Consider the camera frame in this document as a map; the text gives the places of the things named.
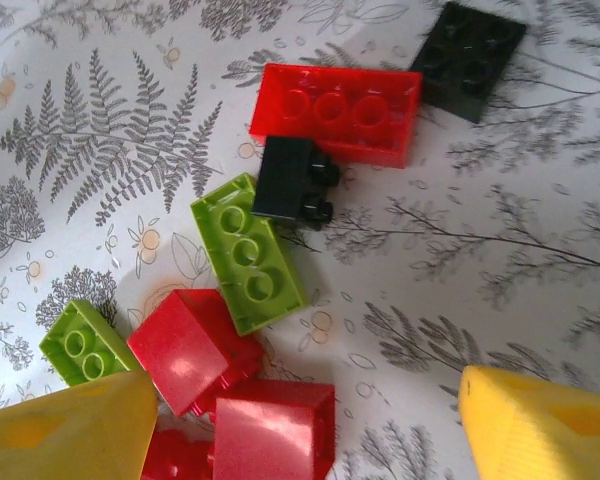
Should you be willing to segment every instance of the yellow plastic piece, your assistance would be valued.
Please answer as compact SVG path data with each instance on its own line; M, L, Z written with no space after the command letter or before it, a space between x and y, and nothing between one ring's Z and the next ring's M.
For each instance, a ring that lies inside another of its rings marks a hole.
M0 480L137 480L156 415L138 370L0 410Z
M482 480L600 480L600 395L467 367L459 411Z

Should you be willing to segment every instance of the translucent red lego brick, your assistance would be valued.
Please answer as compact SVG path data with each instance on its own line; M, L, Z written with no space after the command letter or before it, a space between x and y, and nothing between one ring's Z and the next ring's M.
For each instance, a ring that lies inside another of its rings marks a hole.
M264 350L239 337L216 290L174 290L127 340L173 413L213 410L223 389L254 376Z
M140 480L211 480L211 442L189 442L179 430L154 432Z
M422 74L267 64L249 133L313 139L337 162L404 168Z
M335 459L335 389L250 380L216 402L214 480L322 480Z

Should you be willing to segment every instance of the white tablecloth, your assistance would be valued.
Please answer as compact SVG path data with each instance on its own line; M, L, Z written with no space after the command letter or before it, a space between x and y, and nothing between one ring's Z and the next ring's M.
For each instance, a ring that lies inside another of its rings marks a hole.
M406 68L443 2L393 1L0 0L0 408L64 388L69 299L126 336L216 285L189 204L257 174L263 65ZM287 235L311 306L266 370L335 383L333 479L476 479L468 363L600 392L600 0L470 3L531 25L483 123L423 107L407 169L351 165Z

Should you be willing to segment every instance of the lime green lego brick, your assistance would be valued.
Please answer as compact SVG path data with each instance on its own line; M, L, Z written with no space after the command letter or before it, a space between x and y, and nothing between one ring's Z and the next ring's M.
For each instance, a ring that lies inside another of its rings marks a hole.
M70 387L142 367L127 344L87 300L72 300L40 342Z
M244 173L191 204L239 335L309 303L271 220L251 215L255 180Z

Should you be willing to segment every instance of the black lego brick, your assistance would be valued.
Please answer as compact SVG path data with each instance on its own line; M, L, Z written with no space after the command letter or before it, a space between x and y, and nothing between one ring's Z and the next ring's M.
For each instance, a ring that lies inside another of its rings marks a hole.
M527 26L448 2L411 70L422 72L422 101L478 123Z
M327 188L339 180L340 170L313 140L269 136L251 212L319 230L333 216L333 205L325 200Z

